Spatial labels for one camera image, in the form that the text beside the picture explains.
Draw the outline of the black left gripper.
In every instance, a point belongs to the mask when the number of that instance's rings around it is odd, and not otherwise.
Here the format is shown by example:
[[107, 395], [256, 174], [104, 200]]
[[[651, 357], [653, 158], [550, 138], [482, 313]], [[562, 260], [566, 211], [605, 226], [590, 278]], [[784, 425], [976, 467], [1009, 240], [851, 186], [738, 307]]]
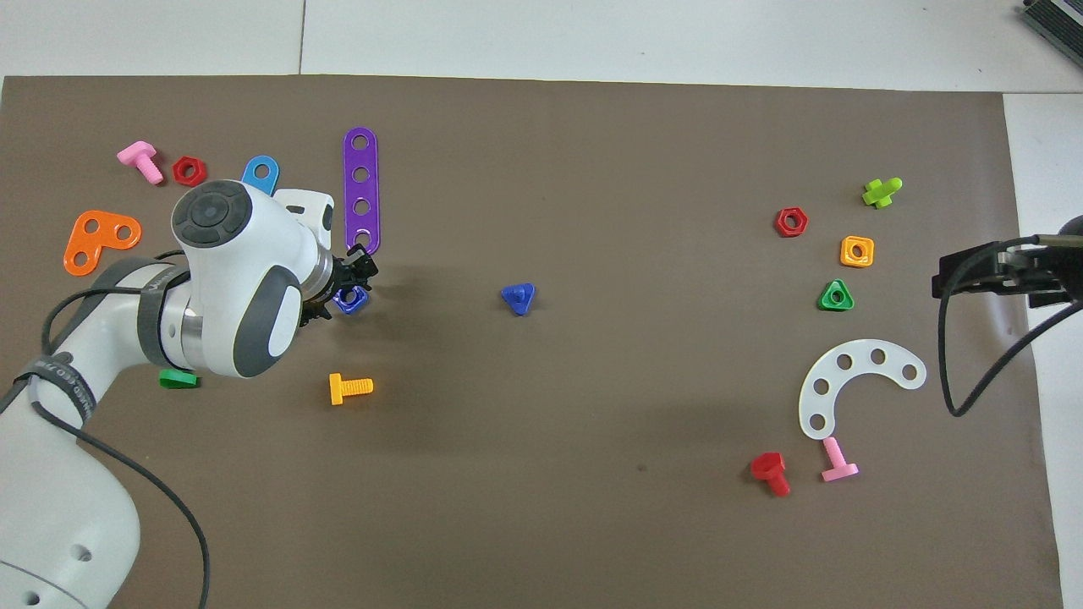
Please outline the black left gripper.
[[301, 322], [331, 320], [332, 312], [327, 308], [329, 302], [355, 299], [349, 293], [355, 291], [356, 281], [369, 281], [378, 272], [371, 254], [363, 245], [349, 248], [344, 258], [324, 255], [316, 271], [316, 299], [303, 301]]

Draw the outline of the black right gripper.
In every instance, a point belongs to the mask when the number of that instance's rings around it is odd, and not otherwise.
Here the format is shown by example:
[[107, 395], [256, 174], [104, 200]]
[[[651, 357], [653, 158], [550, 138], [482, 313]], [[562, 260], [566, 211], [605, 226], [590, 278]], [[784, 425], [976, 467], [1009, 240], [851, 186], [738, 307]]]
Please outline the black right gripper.
[[[1025, 294], [1016, 281], [1019, 268], [1009, 263], [1020, 246], [1017, 242], [989, 242], [944, 255], [937, 263], [937, 274], [932, 275], [932, 299], [943, 297], [948, 280], [971, 258], [977, 261], [963, 270], [951, 294]], [[1030, 309], [1080, 302], [1082, 236], [1039, 236], [1036, 247], [1026, 248], [1025, 258], [1028, 260], [1025, 271], [1028, 283], [1058, 286], [1029, 294], [1026, 304]]]

